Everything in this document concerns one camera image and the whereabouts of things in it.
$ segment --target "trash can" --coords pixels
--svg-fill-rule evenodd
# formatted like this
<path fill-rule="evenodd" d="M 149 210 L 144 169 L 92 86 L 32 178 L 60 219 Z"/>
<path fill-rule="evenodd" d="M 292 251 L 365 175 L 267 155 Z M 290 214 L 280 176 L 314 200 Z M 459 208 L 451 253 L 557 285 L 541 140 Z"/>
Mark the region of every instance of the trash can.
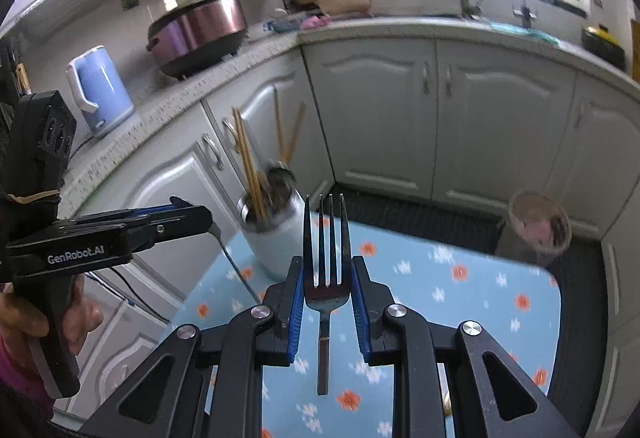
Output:
<path fill-rule="evenodd" d="M 495 255 L 547 267 L 571 242 L 564 209 L 543 194 L 522 191 L 509 201 Z"/>

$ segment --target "fork tines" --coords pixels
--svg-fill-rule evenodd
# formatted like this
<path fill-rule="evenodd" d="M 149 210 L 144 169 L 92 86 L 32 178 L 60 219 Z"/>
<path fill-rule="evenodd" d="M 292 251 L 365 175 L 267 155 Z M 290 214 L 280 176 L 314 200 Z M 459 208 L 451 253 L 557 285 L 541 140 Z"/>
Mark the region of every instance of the fork tines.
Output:
<path fill-rule="evenodd" d="M 328 296 L 344 295 L 351 291 L 351 241 L 349 222 L 344 196 L 340 195 L 340 268 L 341 279 L 338 283 L 337 252 L 335 246 L 334 199 L 329 194 L 329 284 L 326 283 L 326 265 L 324 256 L 324 214 L 322 213 L 322 196 L 320 196 L 319 237 L 318 237 L 318 286 L 314 280 L 313 243 L 311 238 L 311 216 L 309 197 L 305 201 L 305 221 L 303 232 L 303 269 L 305 289 L 326 288 Z"/>

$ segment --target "hand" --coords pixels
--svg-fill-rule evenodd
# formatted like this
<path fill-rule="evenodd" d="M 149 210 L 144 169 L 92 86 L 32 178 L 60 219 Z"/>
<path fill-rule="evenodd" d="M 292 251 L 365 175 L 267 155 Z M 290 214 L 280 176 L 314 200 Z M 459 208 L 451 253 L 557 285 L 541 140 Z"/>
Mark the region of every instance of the hand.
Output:
<path fill-rule="evenodd" d="M 102 324 L 102 310 L 98 303 L 84 296 L 84 275 L 74 281 L 74 297 L 62 321 L 62 331 L 69 350 L 78 355 L 87 333 Z M 31 357 L 27 336 L 44 337 L 49 333 L 49 322 L 42 312 L 28 301 L 13 293 L 11 285 L 0 293 L 0 336 L 9 356 L 21 368 L 38 374 Z"/>

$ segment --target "bowl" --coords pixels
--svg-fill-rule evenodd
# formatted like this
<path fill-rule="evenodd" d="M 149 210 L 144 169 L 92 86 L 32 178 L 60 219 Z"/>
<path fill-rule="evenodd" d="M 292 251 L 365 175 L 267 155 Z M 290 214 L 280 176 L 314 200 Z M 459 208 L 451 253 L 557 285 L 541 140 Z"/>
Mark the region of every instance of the bowl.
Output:
<path fill-rule="evenodd" d="M 371 0 L 316 0 L 325 15 L 346 14 L 347 12 L 361 12 L 368 14 Z"/>

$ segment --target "orange flower pattern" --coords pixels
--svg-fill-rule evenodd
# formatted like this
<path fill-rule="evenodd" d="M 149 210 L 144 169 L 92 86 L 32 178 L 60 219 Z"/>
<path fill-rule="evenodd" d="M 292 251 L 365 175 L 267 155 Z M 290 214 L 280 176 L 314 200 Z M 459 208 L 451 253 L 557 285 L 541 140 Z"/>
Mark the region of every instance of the orange flower pattern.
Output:
<path fill-rule="evenodd" d="M 329 219 L 330 219 L 330 218 L 327 218 L 327 217 L 323 217 L 323 218 L 322 218 L 322 226 L 323 226 L 323 227 L 328 227 L 328 226 L 329 226 L 329 224 L 330 224 Z M 320 226 L 320 218 L 316 218 L 316 220 L 314 221 L 314 223 L 316 224 L 316 227 L 319 227 L 319 226 Z"/>
<path fill-rule="evenodd" d="M 360 396 L 350 389 L 346 389 L 336 397 L 338 404 L 344 411 L 357 411 L 360 407 Z"/>
<path fill-rule="evenodd" d="M 523 293 L 519 293 L 516 296 L 516 308 L 518 310 L 522 310 L 523 312 L 528 312 L 531 309 L 531 301 L 529 300 L 529 296 L 524 295 Z"/>
<path fill-rule="evenodd" d="M 451 277 L 454 282 L 465 282 L 468 277 L 469 271 L 463 264 L 457 264 L 451 267 Z"/>
<path fill-rule="evenodd" d="M 533 374 L 531 379 L 533 380 L 533 383 L 536 386 L 541 388 L 546 384 L 546 376 L 547 376 L 547 372 L 545 368 L 537 368 L 536 372 Z"/>
<path fill-rule="evenodd" d="M 378 248 L 373 244 L 366 241 L 360 245 L 360 255 L 365 258 L 373 258 L 378 253 Z"/>
<path fill-rule="evenodd" d="M 250 266 L 248 266 L 247 268 L 243 268 L 240 271 L 240 274 L 242 274 L 242 277 L 244 277 L 245 281 L 249 281 L 254 276 L 254 271 Z"/>
<path fill-rule="evenodd" d="M 209 307 L 206 303 L 202 303 L 198 305 L 198 317 L 201 319 L 206 319 L 209 316 Z"/>

